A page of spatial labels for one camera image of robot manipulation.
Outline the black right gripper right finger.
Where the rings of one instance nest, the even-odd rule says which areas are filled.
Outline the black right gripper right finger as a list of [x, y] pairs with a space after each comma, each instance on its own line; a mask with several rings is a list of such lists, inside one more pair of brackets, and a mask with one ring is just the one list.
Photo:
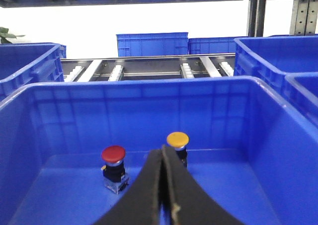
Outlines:
[[161, 199], [166, 224], [243, 224], [202, 189], [173, 148], [162, 146], [161, 152]]

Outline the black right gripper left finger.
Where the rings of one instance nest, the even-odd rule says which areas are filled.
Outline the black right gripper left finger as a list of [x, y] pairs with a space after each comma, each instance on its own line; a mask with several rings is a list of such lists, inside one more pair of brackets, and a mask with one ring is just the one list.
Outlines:
[[122, 198], [96, 225], [158, 225], [162, 150], [149, 152], [147, 160]]

